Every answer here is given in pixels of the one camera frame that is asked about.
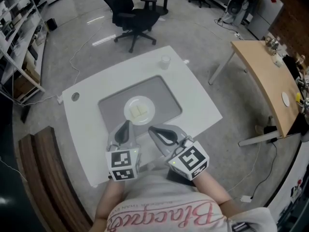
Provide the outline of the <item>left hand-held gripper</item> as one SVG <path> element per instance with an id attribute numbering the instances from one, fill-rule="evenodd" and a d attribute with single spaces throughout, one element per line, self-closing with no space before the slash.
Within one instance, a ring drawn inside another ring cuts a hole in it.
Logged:
<path id="1" fill-rule="evenodd" d="M 119 146 L 124 143 L 134 146 Z M 136 179 L 140 169 L 141 153 L 140 146 L 136 143 L 134 125 L 130 120 L 119 124 L 109 134 L 109 145 L 111 146 L 105 153 L 109 178 L 115 182 Z"/>

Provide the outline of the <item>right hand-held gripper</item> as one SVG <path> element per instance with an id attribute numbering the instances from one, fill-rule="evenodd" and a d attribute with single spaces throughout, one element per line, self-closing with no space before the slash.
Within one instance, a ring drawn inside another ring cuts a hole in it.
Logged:
<path id="1" fill-rule="evenodd" d="M 148 133 L 159 149 L 166 155 L 167 166 L 186 178 L 193 180 L 207 169 L 209 156 L 198 141 L 178 126 L 158 124 L 148 129 Z"/>

